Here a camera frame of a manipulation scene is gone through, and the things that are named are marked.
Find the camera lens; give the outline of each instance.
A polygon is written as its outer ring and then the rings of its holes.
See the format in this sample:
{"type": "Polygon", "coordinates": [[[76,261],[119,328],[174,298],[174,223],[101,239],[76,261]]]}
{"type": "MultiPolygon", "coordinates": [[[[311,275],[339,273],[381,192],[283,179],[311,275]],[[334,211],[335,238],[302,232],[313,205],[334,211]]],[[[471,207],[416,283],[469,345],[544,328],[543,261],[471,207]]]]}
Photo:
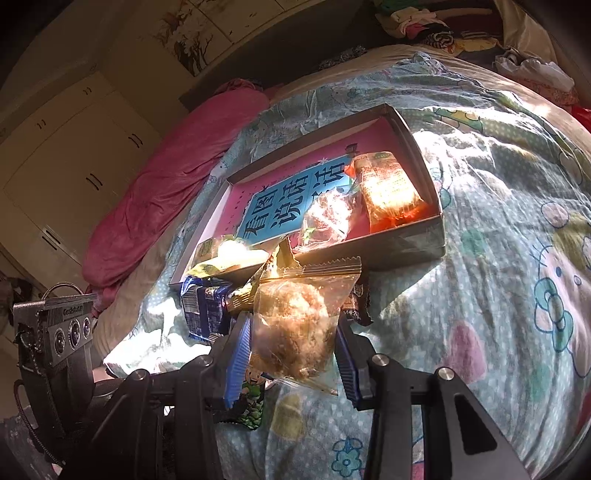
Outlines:
{"type": "Polygon", "coordinates": [[[72,320],[70,324],[70,345],[76,348],[80,343],[80,323],[78,320],[72,320]]]}
{"type": "Polygon", "coordinates": [[[82,323],[82,335],[84,335],[84,338],[88,338],[90,335],[90,320],[88,317],[86,317],[84,323],[82,323]]]}
{"type": "Polygon", "coordinates": [[[66,336],[62,329],[58,329],[56,331],[56,335],[53,339],[53,346],[56,348],[56,352],[58,355],[64,353],[64,348],[66,347],[66,336]]]}

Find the headboard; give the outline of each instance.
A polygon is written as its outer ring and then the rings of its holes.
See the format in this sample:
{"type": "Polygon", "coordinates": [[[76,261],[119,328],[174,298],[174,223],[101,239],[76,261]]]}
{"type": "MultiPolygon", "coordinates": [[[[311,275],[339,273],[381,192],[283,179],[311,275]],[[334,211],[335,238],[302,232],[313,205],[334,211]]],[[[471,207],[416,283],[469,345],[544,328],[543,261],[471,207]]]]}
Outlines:
{"type": "Polygon", "coordinates": [[[268,88],[311,73],[348,48],[393,43],[374,13],[370,0],[324,0],[305,8],[214,61],[180,101],[191,111],[234,78],[255,79],[268,88]]]}

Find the orange snack package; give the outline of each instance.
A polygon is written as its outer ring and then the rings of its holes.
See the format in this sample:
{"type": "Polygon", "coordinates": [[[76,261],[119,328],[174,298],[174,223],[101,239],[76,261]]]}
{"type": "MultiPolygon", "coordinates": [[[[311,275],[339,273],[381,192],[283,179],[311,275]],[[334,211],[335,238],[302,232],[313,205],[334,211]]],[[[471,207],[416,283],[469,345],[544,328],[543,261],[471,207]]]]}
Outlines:
{"type": "Polygon", "coordinates": [[[345,169],[356,179],[369,216],[370,233],[414,222],[430,211],[390,152],[358,155],[345,169]]]}

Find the beige mattress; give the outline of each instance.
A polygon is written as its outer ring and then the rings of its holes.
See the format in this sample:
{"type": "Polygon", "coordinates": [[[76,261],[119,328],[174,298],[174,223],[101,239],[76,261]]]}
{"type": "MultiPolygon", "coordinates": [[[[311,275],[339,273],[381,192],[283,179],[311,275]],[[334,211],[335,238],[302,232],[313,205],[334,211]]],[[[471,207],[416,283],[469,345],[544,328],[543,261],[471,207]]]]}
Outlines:
{"type": "MultiPolygon", "coordinates": [[[[285,98],[327,83],[337,82],[374,70],[381,70],[398,60],[409,58],[414,53],[424,50],[425,48],[404,45],[376,48],[362,57],[307,75],[285,85],[275,92],[271,103],[275,104],[285,98]]],[[[428,53],[451,70],[478,80],[487,88],[516,93],[531,111],[548,120],[591,158],[591,134],[566,111],[553,105],[528,88],[489,70],[463,60],[442,55],[437,51],[430,50],[428,53]]],[[[585,173],[591,177],[591,166],[582,167],[585,173]]],[[[188,208],[185,208],[171,222],[160,239],[148,251],[138,268],[123,283],[117,293],[115,302],[101,314],[94,333],[94,344],[98,354],[102,357],[106,356],[135,326],[141,302],[162,272],[172,238],[178,226],[186,218],[187,213],[188,208]]]]}

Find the bed sheet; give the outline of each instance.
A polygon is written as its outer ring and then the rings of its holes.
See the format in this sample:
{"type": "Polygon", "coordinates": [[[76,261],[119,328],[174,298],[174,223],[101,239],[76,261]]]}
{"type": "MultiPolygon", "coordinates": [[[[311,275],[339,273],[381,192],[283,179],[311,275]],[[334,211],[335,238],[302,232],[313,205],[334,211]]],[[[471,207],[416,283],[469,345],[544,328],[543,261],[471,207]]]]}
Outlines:
{"type": "MultiPolygon", "coordinates": [[[[426,54],[285,98],[242,131],[177,232],[135,328],[106,363],[120,375],[139,367],[164,371],[209,350],[189,338],[167,284],[221,181],[301,135],[384,102],[404,117],[428,163],[444,207],[448,253],[372,273],[375,323],[363,333],[407,367],[454,368],[530,474],[540,476],[588,425],[591,164],[516,96],[426,54]]],[[[551,111],[544,100],[540,105],[551,111]]],[[[588,146],[588,136],[574,131],[588,146]]],[[[218,425],[226,478],[362,478],[371,412],[353,410],[341,385],[339,393],[278,385],[265,397],[258,430],[218,425]]],[[[420,478],[417,412],[413,432],[420,478]]]]}

